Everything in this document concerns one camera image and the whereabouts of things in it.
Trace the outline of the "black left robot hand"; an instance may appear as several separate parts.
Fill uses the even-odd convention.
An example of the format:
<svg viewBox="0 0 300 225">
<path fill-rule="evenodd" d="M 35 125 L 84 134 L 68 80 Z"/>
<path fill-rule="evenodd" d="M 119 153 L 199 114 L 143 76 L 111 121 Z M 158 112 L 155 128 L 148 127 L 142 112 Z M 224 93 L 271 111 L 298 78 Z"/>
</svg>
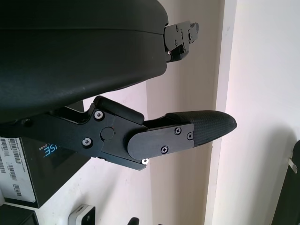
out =
<svg viewBox="0 0 300 225">
<path fill-rule="evenodd" d="M 0 135 L 53 143 L 135 170 L 237 127 L 219 111 L 155 120 L 103 97 L 184 59 L 198 23 L 170 25 L 156 0 L 3 0 Z"/>
</svg>

